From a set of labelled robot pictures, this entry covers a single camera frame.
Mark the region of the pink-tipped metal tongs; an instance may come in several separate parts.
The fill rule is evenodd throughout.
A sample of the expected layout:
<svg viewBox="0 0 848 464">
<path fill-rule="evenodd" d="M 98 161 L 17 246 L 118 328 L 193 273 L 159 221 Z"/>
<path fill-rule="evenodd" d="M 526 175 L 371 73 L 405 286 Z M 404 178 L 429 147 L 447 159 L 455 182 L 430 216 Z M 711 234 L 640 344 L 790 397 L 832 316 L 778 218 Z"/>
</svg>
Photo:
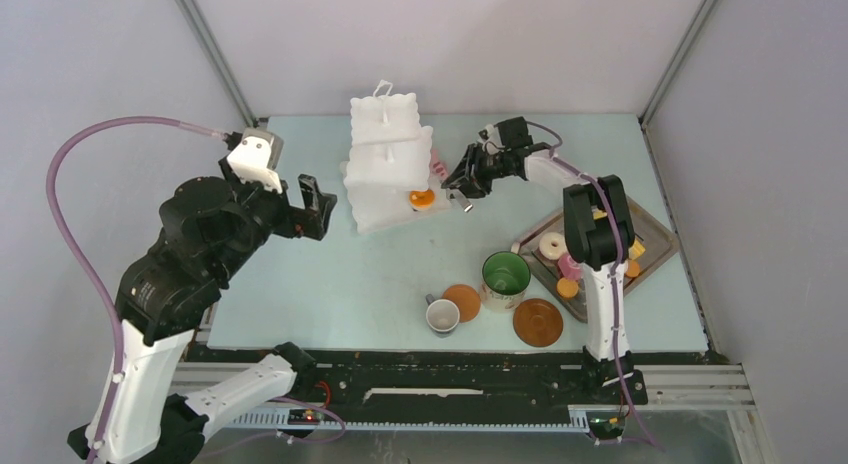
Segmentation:
<svg viewBox="0 0 848 464">
<path fill-rule="evenodd" d="M 435 176 L 440 183 L 444 182 L 448 177 L 448 171 L 446 165 L 441 160 L 438 155 L 438 151 L 435 148 L 430 150 L 430 163 L 429 163 L 430 173 Z M 449 200 L 454 201 L 463 212 L 469 213 L 473 209 L 473 204 L 471 201 L 458 189 L 448 188 L 446 190 L 446 196 Z"/>
</svg>

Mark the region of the orange glazed donut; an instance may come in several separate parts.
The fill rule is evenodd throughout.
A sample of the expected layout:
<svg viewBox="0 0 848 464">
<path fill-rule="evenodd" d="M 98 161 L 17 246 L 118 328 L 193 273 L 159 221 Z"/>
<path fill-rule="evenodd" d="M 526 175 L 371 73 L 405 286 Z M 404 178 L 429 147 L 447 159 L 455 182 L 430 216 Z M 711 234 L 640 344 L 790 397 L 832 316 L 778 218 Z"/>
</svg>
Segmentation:
<svg viewBox="0 0 848 464">
<path fill-rule="evenodd" d="M 415 212 L 429 210 L 435 203 L 436 195 L 431 189 L 426 191 L 410 191 L 408 203 Z"/>
</svg>

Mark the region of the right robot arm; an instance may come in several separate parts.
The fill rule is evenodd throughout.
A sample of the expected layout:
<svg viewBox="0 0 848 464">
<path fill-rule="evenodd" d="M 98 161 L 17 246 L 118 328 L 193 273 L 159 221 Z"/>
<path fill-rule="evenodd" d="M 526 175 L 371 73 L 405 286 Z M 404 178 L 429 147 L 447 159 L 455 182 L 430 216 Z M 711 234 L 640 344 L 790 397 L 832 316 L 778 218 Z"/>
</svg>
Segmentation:
<svg viewBox="0 0 848 464">
<path fill-rule="evenodd" d="M 623 317 L 623 284 L 635 231 L 621 178 L 593 177 L 557 157 L 546 143 L 487 151 L 470 144 L 442 187 L 468 199 L 492 192 L 496 179 L 534 178 L 531 159 L 554 167 L 553 182 L 562 187 L 565 243 L 571 258 L 590 279 L 587 292 L 586 349 L 598 362 L 613 361 L 629 351 Z"/>
</svg>

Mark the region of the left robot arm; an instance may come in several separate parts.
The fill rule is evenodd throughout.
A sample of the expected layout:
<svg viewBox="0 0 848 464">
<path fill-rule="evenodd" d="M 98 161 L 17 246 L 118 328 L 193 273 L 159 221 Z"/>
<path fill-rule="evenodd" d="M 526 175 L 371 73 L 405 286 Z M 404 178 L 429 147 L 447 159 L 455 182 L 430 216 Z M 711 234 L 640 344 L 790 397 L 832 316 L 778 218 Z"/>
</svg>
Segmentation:
<svg viewBox="0 0 848 464">
<path fill-rule="evenodd" d="M 325 237 L 337 198 L 312 176 L 301 175 L 299 185 L 299 208 L 285 193 L 211 176 L 184 182 L 161 205 L 157 241 L 128 267 L 117 291 L 123 362 L 114 400 L 68 436 L 79 457 L 189 463 L 218 430 L 259 404 L 312 395 L 316 362 L 289 342 L 205 390 L 170 389 L 204 313 L 271 236 Z"/>
</svg>

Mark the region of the white three-tier dessert stand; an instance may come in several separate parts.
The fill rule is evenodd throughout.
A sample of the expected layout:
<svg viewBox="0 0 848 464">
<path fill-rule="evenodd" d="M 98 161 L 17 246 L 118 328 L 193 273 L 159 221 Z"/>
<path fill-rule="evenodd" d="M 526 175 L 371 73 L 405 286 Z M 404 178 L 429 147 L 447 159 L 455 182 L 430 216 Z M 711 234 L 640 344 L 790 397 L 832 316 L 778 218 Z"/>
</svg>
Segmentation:
<svg viewBox="0 0 848 464">
<path fill-rule="evenodd" d="M 356 230 L 372 234 L 451 209 L 430 173 L 434 129 L 421 123 L 417 95 L 399 94 L 380 81 L 365 97 L 350 100 L 351 147 L 341 164 Z M 410 191 L 435 192 L 434 205 L 415 212 Z"/>
</svg>

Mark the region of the large floral green-inside mug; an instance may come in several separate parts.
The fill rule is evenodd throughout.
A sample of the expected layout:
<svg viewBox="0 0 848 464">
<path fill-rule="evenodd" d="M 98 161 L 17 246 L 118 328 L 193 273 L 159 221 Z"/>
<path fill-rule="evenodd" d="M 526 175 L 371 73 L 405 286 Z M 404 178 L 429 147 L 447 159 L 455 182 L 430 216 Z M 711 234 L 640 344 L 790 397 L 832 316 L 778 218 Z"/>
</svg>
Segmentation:
<svg viewBox="0 0 848 464">
<path fill-rule="evenodd" d="M 508 251 L 491 254 L 482 265 L 481 276 L 482 306 L 497 313 L 512 312 L 518 307 L 532 277 L 527 262 Z"/>
</svg>

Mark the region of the white glazed donut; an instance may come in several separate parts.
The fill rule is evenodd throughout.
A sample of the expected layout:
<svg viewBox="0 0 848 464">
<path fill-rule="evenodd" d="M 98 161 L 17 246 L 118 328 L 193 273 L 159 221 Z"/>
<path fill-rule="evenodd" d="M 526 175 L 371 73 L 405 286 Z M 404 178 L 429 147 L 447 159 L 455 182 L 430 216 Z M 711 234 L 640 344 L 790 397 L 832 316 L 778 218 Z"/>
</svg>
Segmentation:
<svg viewBox="0 0 848 464">
<path fill-rule="evenodd" d="M 550 261 L 558 261 L 569 253 L 565 236 L 560 232 L 546 232 L 538 242 L 538 252 Z"/>
</svg>

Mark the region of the small wooden coaster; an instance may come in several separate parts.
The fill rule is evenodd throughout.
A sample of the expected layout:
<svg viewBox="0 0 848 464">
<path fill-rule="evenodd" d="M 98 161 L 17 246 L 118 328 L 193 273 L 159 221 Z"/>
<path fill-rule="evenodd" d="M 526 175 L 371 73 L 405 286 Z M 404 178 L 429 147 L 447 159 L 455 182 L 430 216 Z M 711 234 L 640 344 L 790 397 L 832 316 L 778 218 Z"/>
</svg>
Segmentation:
<svg viewBox="0 0 848 464">
<path fill-rule="evenodd" d="M 453 302 L 459 309 L 459 322 L 467 323 L 477 317 L 482 302 L 477 290 L 466 284 L 455 284 L 442 294 L 443 299 Z"/>
</svg>

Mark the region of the small white grey cup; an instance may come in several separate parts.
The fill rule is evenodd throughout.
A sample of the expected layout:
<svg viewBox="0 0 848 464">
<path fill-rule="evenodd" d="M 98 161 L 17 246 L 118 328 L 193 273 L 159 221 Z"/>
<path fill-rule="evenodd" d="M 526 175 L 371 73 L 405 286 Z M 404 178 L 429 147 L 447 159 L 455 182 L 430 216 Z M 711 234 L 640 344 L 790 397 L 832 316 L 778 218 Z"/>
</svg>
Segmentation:
<svg viewBox="0 0 848 464">
<path fill-rule="evenodd" d="M 460 324 L 458 306 L 449 299 L 436 299 L 431 294 L 428 294 L 425 300 L 427 303 L 425 322 L 430 331 L 439 338 L 446 338 L 453 334 Z"/>
</svg>

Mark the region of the round biscuit front left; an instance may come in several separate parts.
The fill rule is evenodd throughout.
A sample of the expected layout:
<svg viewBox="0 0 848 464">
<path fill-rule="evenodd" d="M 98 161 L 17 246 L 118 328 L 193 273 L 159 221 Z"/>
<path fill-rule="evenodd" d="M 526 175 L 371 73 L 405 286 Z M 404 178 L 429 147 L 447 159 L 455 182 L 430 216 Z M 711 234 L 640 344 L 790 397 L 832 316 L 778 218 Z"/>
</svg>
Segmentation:
<svg viewBox="0 0 848 464">
<path fill-rule="evenodd" d="M 563 299 L 573 299 L 579 292 L 579 282 L 568 278 L 560 278 L 556 283 L 556 292 Z"/>
</svg>

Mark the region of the round biscuit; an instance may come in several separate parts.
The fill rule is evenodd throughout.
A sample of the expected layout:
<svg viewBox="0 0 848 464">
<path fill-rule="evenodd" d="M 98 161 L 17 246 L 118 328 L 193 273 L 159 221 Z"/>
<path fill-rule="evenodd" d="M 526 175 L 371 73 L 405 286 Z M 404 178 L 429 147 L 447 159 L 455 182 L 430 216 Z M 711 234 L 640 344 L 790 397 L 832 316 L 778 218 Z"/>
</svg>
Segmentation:
<svg viewBox="0 0 848 464">
<path fill-rule="evenodd" d="M 627 269 L 625 271 L 625 276 L 629 279 L 636 279 L 641 274 L 641 266 L 634 259 L 627 260 Z"/>
<path fill-rule="evenodd" d="M 568 278 L 560 278 L 556 283 L 556 292 L 563 299 L 573 299 L 579 292 L 579 282 Z"/>
</svg>

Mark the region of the large wooden coaster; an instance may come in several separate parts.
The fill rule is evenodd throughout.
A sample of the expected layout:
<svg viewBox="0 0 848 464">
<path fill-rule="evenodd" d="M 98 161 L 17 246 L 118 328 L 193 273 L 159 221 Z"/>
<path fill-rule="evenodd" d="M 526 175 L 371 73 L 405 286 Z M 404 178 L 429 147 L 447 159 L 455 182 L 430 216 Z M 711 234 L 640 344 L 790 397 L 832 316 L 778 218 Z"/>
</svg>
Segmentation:
<svg viewBox="0 0 848 464">
<path fill-rule="evenodd" d="M 555 344 L 564 330 L 560 311 L 549 301 L 532 298 L 514 310 L 513 330 L 525 344 L 543 348 Z"/>
</svg>

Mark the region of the yellow layered cake slice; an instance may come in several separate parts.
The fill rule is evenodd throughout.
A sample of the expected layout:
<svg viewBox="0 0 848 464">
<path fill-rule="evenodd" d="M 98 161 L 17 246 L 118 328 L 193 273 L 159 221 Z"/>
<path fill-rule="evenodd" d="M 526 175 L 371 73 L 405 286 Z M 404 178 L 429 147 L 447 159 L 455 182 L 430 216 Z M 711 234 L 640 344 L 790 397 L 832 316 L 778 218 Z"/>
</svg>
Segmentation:
<svg viewBox="0 0 848 464">
<path fill-rule="evenodd" d="M 628 249 L 628 257 L 631 260 L 638 260 L 645 252 L 646 248 L 644 244 L 640 239 L 636 238 Z"/>
</svg>

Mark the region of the round biscuit right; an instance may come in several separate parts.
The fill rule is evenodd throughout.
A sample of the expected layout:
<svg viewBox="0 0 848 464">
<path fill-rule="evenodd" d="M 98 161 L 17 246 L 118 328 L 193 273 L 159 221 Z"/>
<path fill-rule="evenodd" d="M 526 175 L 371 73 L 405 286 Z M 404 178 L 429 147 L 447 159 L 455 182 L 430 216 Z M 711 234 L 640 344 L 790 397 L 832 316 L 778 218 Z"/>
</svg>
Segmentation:
<svg viewBox="0 0 848 464">
<path fill-rule="evenodd" d="M 634 259 L 627 260 L 627 269 L 625 271 L 625 276 L 629 279 L 636 279 L 641 274 L 641 266 Z"/>
</svg>

